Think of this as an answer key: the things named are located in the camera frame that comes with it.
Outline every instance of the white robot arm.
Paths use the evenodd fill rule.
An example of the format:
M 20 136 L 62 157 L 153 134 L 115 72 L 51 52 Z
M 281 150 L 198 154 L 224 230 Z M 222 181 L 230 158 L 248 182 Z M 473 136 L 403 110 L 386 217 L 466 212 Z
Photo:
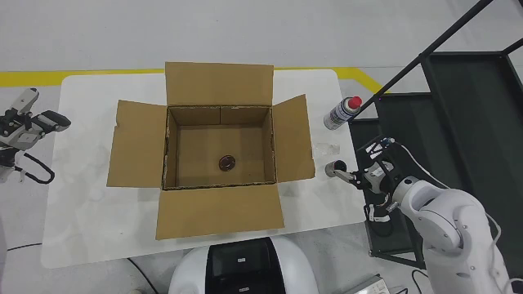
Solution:
M 435 294 L 513 293 L 512 287 L 505 288 L 507 269 L 477 199 L 412 176 L 398 184 L 392 199 L 423 238 Z
M 401 176 L 393 163 L 384 160 L 390 158 L 387 151 L 393 145 L 403 148 L 445 189 L 413 176 Z M 462 190 L 449 189 L 393 138 L 377 138 L 359 150 L 363 149 L 374 161 L 371 167 L 347 172 L 346 164 L 337 160 L 328 164 L 325 172 L 358 189 L 385 194 L 386 201 L 378 206 L 380 213 L 388 216 L 398 207 L 413 222 L 423 238 L 423 257 L 435 294 L 513 294 L 503 257 L 495 245 L 500 228 L 492 220 L 498 228 L 496 239 L 492 239 L 488 215 L 476 198 Z M 369 213 L 369 220 L 377 218 Z

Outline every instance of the white table top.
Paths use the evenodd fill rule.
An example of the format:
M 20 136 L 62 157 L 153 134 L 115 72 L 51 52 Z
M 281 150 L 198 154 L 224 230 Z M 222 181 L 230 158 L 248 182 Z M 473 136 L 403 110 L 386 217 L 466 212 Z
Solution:
M 336 74 L 327 69 L 275 71 L 273 104 L 303 93 L 316 177 L 279 184 L 285 228 L 157 241 L 160 189 L 107 188 L 105 183 L 118 100 L 165 105 L 163 74 L 67 78 L 59 112 L 72 125 L 56 135 L 56 178 L 47 198 L 42 264 L 58 268 L 363 221 L 361 191 L 324 173 L 325 164 L 335 159 L 357 169 L 348 126 L 329 131 L 323 125 L 323 116 L 342 99 Z M 329 145 L 339 145 L 339 154 Z

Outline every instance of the black panel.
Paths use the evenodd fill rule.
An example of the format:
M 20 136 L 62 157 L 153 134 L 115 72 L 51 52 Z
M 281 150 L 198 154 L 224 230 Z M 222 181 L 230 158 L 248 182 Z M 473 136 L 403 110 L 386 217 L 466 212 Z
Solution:
M 284 294 L 278 256 L 269 238 L 209 248 L 205 292 Z
M 430 93 L 384 95 L 376 104 L 376 110 L 383 134 L 407 147 L 438 180 L 455 189 L 465 187 L 466 177 L 460 175 L 460 164 L 453 155 L 455 150 L 451 150 L 445 137 Z M 395 147 L 393 152 L 406 176 L 435 183 L 402 148 Z
M 434 53 L 423 70 L 442 125 L 471 180 L 470 192 L 500 224 L 511 276 L 523 274 L 523 91 L 501 53 Z

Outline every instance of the spray can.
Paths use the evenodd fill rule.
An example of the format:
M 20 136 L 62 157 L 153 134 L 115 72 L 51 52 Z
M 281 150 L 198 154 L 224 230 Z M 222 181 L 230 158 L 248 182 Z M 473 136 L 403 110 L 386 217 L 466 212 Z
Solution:
M 352 115 L 360 111 L 362 100 L 358 96 L 348 96 L 337 104 L 324 117 L 324 124 L 329 130 L 335 130 L 345 123 Z

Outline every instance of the cardboard box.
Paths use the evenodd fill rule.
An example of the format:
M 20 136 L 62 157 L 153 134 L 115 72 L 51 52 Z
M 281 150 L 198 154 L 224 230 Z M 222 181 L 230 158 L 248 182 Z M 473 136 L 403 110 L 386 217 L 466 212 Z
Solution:
M 118 102 L 107 186 L 162 189 L 156 239 L 284 227 L 277 183 L 315 164 L 306 97 L 273 106 L 273 72 L 166 63 L 168 106 Z

